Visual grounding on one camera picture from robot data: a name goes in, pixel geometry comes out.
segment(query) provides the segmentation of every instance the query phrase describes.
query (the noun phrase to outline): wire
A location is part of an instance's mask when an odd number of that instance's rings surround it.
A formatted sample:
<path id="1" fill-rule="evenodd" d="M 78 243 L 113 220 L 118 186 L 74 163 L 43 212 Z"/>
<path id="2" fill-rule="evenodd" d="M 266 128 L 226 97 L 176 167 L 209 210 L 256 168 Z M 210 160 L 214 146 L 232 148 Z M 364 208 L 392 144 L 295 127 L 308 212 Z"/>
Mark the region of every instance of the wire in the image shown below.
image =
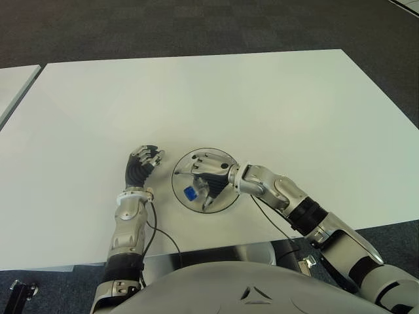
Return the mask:
<path id="1" fill-rule="evenodd" d="M 153 229 L 153 234 L 151 235 L 151 238 L 150 238 L 147 246 L 145 247 L 145 249 L 143 251 L 143 256 L 145 256 L 147 254 L 147 251 L 149 250 L 151 243 L 155 239 L 156 231 L 159 231 L 162 234 L 164 234 L 166 237 L 168 237 L 173 242 L 173 244 L 175 245 L 175 247 L 177 249 L 177 253 L 179 254 L 179 261 L 180 261 L 180 265 L 181 265 L 181 268 L 182 268 L 183 267 L 183 259 L 182 259 L 182 254 L 181 254 L 181 250 L 179 249 L 179 246 L 177 245 L 176 241 L 169 234 L 167 234 L 163 230 L 157 228 L 157 214 L 156 214 L 155 205 L 153 203 L 150 203 L 150 205 L 151 205 L 151 209 L 153 210 L 153 216 L 155 218 L 155 225 L 154 226 L 151 226 L 150 225 L 150 222 L 147 221 L 147 225 L 150 228 Z M 141 284 L 143 285 L 143 288 L 145 288 L 147 285 L 145 283 L 145 280 L 144 280 L 144 276 L 143 276 L 143 272 L 142 271 L 139 273 L 139 280 L 141 281 Z"/>
<path id="2" fill-rule="evenodd" d="M 295 249 L 295 250 L 292 250 L 292 251 L 289 251 L 289 252 L 286 252 L 286 253 L 282 254 L 280 257 L 278 257 L 278 258 L 276 259 L 276 262 L 277 262 L 277 263 L 279 263 L 279 262 L 280 262 L 280 260 L 281 260 L 282 258 L 286 257 L 288 254 L 291 254 L 291 253 L 294 253 L 294 252 L 298 252 L 299 250 L 300 250 L 300 249 L 298 248 L 298 249 Z"/>
<path id="3" fill-rule="evenodd" d="M 145 284 L 144 276 L 143 276 L 142 271 L 139 273 L 139 280 L 141 281 L 141 284 L 143 285 L 143 288 L 145 288 L 147 285 Z"/>
<path id="4" fill-rule="evenodd" d="M 253 195 L 250 195 L 250 197 L 251 197 L 251 199 L 255 202 L 255 204 L 256 204 L 256 206 L 257 207 L 259 207 L 259 209 L 261 210 L 261 212 L 262 212 L 262 214 L 266 217 L 266 219 L 268 219 L 269 220 L 269 222 L 279 231 L 279 232 L 281 232 L 288 240 L 290 240 L 290 241 L 292 241 L 293 242 L 293 240 L 284 232 L 284 231 L 282 231 L 281 230 L 281 228 L 280 227 L 278 227 L 269 217 L 268 217 L 268 215 L 263 211 L 263 209 L 262 209 L 262 207 L 259 205 L 259 203 L 256 201 L 256 199 L 253 197 Z"/>
<path id="5" fill-rule="evenodd" d="M 150 228 L 154 228 L 153 226 L 151 226 L 150 225 L 150 222 L 148 222 L 147 221 L 147 225 L 150 227 Z M 178 255 L 179 255 L 179 263 L 180 263 L 180 266 L 181 266 L 181 268 L 183 268 L 183 259 L 182 259 L 182 253 L 181 253 L 181 250 L 180 250 L 180 248 L 177 246 L 177 243 L 176 243 L 176 241 L 168 234 L 168 233 L 166 233 L 165 231 L 163 231 L 163 230 L 161 230 L 161 229 L 159 229 L 159 228 L 156 228 L 156 230 L 157 231 L 159 231 L 159 232 L 161 232 L 162 234 L 164 234 L 166 237 L 168 237 L 169 239 L 170 239 L 170 241 L 172 241 L 172 243 L 175 245 L 175 247 L 176 247 L 176 249 L 177 249 L 177 253 L 178 253 Z"/>
<path id="6" fill-rule="evenodd" d="M 151 209 L 153 210 L 153 215 L 155 217 L 155 226 L 153 228 L 153 234 L 151 235 L 151 238 L 150 238 L 147 246 L 145 247 L 145 249 L 143 251 L 143 256 L 145 256 L 147 254 L 147 251 L 150 248 L 151 242 L 153 242 L 153 240 L 155 239 L 156 229 L 157 229 L 157 214 L 156 214 L 155 205 L 152 202 L 150 202 L 150 205 L 151 205 Z"/>
<path id="7" fill-rule="evenodd" d="M 287 255 L 287 254 L 291 254 L 291 253 L 293 253 L 293 252 L 297 252 L 297 251 L 299 251 L 301 248 L 300 248 L 300 246 L 297 244 L 297 243 L 295 243 L 295 241 L 293 240 L 293 239 L 291 239 L 284 231 L 282 231 L 282 229 L 280 228 L 280 227 L 278 227 L 273 221 L 272 221 L 272 219 L 270 219 L 269 218 L 269 216 L 263 211 L 263 209 L 262 209 L 262 207 L 259 205 L 259 203 L 256 201 L 256 199 L 253 197 L 253 195 L 250 195 L 250 197 L 251 197 L 251 199 L 255 202 L 255 204 L 256 204 L 256 206 L 257 207 L 259 207 L 259 209 L 261 210 L 261 212 L 262 212 L 262 214 L 266 217 L 266 219 L 268 219 L 269 220 L 269 222 L 277 229 L 277 230 L 279 230 L 279 232 L 281 232 L 287 239 L 288 239 L 288 241 L 290 241 L 290 242 L 292 242 L 292 243 L 294 243 L 296 246 L 297 246 L 297 249 L 295 249 L 295 250 L 292 250 L 292 251 L 289 251 L 289 252 L 286 252 L 286 253 L 284 253 L 283 255 L 281 255 L 279 258 L 277 258 L 276 259 L 276 261 L 277 262 L 279 262 L 280 261 L 280 259 L 281 258 L 283 258 L 285 255 Z M 275 211 L 275 213 L 277 213 L 277 214 L 279 214 L 280 215 L 280 213 L 276 210 L 276 209 L 273 209 L 274 211 Z"/>

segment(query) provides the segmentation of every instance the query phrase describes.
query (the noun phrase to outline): robotic hand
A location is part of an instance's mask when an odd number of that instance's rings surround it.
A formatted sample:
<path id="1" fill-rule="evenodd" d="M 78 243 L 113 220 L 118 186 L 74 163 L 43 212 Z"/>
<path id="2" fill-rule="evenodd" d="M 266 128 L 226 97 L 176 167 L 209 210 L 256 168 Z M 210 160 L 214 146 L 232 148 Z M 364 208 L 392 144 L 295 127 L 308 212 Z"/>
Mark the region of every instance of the robotic hand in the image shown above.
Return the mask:
<path id="1" fill-rule="evenodd" d="M 147 222 L 145 204 L 153 200 L 153 191 L 150 188 L 144 190 L 144 184 L 164 156 L 164 150 L 157 149 L 156 146 L 143 145 L 128 158 L 126 188 L 117 197 L 116 228 L 91 313 L 100 307 L 118 305 L 141 288 L 139 280 L 144 268 L 144 227 Z"/>

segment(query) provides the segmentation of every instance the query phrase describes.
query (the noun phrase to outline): circular base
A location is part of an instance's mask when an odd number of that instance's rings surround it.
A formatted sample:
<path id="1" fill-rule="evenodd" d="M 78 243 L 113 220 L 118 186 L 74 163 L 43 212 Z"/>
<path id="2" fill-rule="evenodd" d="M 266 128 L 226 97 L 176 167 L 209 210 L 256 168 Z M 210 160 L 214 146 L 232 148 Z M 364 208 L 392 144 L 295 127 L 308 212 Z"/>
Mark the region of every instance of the circular base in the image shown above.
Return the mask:
<path id="1" fill-rule="evenodd" d="M 198 153 L 212 153 L 225 158 L 226 164 L 236 164 L 236 160 L 226 152 L 215 148 L 200 148 L 184 155 L 175 166 L 172 173 L 172 188 L 176 198 L 188 209 L 197 213 L 217 213 L 226 209 L 238 198 L 238 194 L 231 184 L 228 184 L 224 190 L 214 199 L 214 201 L 203 209 L 203 204 L 208 196 L 208 185 L 201 178 L 194 177 L 191 173 L 182 173 L 180 169 L 191 169 L 196 161 Z"/>

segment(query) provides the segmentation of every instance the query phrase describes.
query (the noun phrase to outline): adjacent white table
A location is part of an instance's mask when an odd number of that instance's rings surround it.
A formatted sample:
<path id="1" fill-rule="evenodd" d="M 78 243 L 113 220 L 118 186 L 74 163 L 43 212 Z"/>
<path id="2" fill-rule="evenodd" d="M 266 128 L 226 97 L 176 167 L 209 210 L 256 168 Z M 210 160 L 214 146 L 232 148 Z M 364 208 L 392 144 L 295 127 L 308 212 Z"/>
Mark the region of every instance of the adjacent white table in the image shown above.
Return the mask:
<path id="1" fill-rule="evenodd" d="M 166 150 L 147 186 L 182 251 L 283 238 L 247 195 L 210 215 L 177 201 L 173 167 L 200 147 L 290 176 L 354 228 L 418 218 L 419 130 L 341 50 L 55 63 L 0 131 L 0 268 L 103 262 L 144 143 Z M 157 233 L 150 255 L 173 252 Z"/>
<path id="2" fill-rule="evenodd" d="M 0 69 L 0 124 L 40 69 L 39 65 Z"/>

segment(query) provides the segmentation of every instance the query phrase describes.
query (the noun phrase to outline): dark carpet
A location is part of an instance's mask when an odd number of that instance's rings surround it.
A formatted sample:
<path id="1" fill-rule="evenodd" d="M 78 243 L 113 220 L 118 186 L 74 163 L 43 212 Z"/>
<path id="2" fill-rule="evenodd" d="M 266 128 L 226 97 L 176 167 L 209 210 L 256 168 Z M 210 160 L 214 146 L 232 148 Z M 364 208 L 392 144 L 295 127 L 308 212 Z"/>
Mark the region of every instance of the dark carpet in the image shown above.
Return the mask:
<path id="1" fill-rule="evenodd" d="M 0 3 L 0 68 L 77 60 L 328 48 L 343 49 L 419 126 L 419 19 L 386 0 Z M 418 221 L 360 233 L 387 263 L 419 277 Z M 309 245 L 298 242 L 303 254 L 312 253 Z M 25 313 L 88 313 L 101 271 L 102 267 L 92 266 L 76 266 L 72 273 L 2 271 L 0 311 L 9 297 L 9 285 L 19 278 L 35 280 L 40 286 Z M 319 266 L 313 274 L 332 283 Z"/>

